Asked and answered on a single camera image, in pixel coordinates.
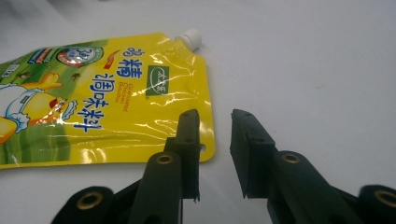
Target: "green logo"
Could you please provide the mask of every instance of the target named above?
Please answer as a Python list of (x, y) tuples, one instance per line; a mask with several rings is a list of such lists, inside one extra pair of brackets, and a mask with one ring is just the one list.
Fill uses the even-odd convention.
[(165, 95), (169, 90), (169, 67), (148, 66), (148, 85), (146, 95)]

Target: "food pouch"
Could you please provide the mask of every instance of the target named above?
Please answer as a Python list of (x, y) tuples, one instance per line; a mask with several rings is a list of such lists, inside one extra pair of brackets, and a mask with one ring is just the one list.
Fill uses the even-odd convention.
[(215, 152), (205, 60), (194, 31), (34, 50), (0, 64), (0, 168), (146, 162), (200, 114), (200, 161)]

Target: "white table surface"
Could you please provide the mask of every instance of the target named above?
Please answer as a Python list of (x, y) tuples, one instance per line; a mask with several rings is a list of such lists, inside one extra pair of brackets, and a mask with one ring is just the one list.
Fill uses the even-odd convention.
[[(200, 165), (201, 201), (185, 201), (184, 222), (271, 223), (264, 199), (242, 198), (229, 153), (234, 108), (339, 189), (396, 189), (395, 11), (392, 0), (0, 0), (0, 63), (39, 47), (198, 29), (217, 153)], [(75, 192), (119, 191), (144, 168), (0, 170), (0, 223), (50, 223)]]

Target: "yellow spout pouch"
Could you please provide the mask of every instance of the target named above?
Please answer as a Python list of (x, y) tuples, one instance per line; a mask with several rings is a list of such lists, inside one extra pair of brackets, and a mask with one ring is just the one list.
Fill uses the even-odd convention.
[(34, 50), (0, 64), (0, 95), (0, 168), (146, 162), (194, 108), (215, 152), (205, 60), (160, 33)]

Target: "cartoon chicken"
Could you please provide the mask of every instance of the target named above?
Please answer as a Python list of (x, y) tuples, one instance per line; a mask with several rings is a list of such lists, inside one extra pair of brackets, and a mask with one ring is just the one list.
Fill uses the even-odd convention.
[(47, 73), (41, 81), (0, 84), (0, 144), (31, 125), (69, 119), (77, 101), (66, 102), (46, 90), (60, 88), (59, 75)]

